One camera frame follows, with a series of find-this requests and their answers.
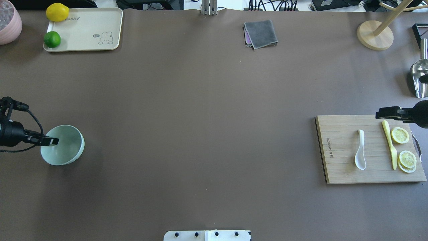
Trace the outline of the white ceramic spoon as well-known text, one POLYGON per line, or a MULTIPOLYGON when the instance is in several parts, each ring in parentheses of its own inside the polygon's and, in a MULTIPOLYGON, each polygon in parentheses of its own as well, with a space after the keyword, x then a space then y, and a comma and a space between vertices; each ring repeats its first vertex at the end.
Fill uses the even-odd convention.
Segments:
POLYGON ((354 157, 355 166, 360 170, 366 169, 366 160, 364 155, 365 133, 362 129, 358 130, 359 146, 354 157))

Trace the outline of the pale green bowl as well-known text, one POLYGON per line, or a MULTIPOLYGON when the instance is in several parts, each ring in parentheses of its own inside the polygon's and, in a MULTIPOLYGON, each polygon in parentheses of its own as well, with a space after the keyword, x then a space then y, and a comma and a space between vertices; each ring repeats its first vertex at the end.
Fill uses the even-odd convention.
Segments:
POLYGON ((41 157, 53 166, 63 166, 77 160, 84 151, 85 140, 81 132, 71 125, 60 125, 47 132, 59 139, 57 145, 41 147, 41 157))

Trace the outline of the pink bowl of ice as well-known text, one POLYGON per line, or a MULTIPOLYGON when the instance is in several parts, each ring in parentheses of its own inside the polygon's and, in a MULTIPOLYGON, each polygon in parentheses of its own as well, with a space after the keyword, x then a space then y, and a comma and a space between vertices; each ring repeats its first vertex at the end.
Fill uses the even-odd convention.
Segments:
POLYGON ((21 34, 22 20, 9 0, 0 1, 0 45, 15 41, 21 34))

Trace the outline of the yellow plastic knife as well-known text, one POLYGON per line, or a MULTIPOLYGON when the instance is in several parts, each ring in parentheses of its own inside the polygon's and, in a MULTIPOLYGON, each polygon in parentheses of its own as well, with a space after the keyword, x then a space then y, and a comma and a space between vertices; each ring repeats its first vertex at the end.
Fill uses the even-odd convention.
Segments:
POLYGON ((396 170, 398 165, 398 153, 392 142, 392 135, 388 121, 382 121, 382 127, 390 150, 392 168, 393 170, 396 170))

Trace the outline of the metal scoop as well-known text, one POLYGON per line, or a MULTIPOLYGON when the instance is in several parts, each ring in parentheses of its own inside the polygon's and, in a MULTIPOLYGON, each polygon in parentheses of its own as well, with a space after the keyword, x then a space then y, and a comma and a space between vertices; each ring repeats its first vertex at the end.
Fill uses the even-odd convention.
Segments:
POLYGON ((427 77, 428 77, 428 59, 427 59, 427 39, 421 40, 420 44, 420 60, 417 60, 411 66, 411 75, 417 98, 427 98, 427 77))

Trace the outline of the lemon slice stacked pair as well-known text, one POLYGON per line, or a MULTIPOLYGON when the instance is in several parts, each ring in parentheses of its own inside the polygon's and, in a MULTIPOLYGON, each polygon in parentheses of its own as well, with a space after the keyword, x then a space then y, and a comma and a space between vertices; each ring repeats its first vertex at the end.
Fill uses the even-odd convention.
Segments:
POLYGON ((398 156, 398 166, 405 173, 412 173, 416 170, 416 156, 407 150, 400 152, 398 156))

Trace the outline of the bamboo cutting board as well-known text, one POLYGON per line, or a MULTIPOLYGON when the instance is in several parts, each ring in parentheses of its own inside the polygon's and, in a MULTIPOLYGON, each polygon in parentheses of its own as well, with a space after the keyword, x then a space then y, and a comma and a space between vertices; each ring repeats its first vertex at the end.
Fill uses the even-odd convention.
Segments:
POLYGON ((382 126, 375 115, 318 115, 315 117, 326 181, 329 184, 422 182, 426 175, 420 160, 406 173, 392 168, 391 153, 382 126), (359 130, 365 133, 366 168, 354 162, 359 148, 359 130))

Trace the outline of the wooden mug tree stand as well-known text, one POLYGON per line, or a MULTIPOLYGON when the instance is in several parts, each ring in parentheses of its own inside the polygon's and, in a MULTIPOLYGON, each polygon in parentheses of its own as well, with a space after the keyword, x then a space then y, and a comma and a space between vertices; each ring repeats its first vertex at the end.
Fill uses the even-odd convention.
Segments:
POLYGON ((376 51, 383 51, 391 47, 394 41, 394 35, 389 25, 400 15, 402 12, 412 11, 416 9, 426 9, 427 1, 423 6, 409 7, 411 0, 403 0, 397 7, 392 7, 385 3, 380 5, 390 10, 389 17, 383 22, 377 20, 367 20, 361 23, 356 31, 358 40, 367 48, 376 51))

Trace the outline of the green lime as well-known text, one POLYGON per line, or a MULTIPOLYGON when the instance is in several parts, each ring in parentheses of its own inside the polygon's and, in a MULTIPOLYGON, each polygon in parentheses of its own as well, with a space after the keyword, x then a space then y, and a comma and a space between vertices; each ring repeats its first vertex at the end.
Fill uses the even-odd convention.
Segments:
POLYGON ((48 48, 58 47, 61 44, 61 41, 60 34, 56 31, 50 31, 44 35, 44 44, 48 48))

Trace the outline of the cream rabbit tray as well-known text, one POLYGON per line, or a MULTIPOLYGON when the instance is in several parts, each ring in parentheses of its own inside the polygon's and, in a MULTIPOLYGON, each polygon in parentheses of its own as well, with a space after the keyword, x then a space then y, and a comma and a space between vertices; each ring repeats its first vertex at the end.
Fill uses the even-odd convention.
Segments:
POLYGON ((123 11, 120 8, 69 9, 66 20, 50 21, 47 32, 55 31, 61 38, 58 47, 48 52, 114 50, 119 46, 123 11))

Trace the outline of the yellow lemon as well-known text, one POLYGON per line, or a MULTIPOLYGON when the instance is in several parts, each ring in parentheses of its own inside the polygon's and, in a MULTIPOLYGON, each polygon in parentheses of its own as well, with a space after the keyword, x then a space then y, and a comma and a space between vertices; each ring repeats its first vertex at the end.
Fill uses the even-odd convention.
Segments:
POLYGON ((66 20, 69 15, 69 7, 62 3, 53 3, 45 11, 46 18, 53 22, 66 20))

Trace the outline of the grey folded cloth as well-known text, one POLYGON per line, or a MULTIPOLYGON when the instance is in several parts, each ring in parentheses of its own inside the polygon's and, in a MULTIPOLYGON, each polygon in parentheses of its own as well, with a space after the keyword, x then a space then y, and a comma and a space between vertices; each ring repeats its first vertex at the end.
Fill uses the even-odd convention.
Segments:
POLYGON ((254 50, 275 46, 278 39, 275 33, 272 20, 263 20, 255 22, 245 22, 243 25, 244 40, 247 47, 254 50))

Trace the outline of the aluminium frame post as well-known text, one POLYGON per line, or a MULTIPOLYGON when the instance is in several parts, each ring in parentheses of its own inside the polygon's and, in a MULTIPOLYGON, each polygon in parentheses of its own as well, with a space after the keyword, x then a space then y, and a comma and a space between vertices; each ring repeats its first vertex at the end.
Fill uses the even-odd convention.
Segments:
POLYGON ((202 0, 201 14, 204 16, 217 15, 217 0, 202 0))

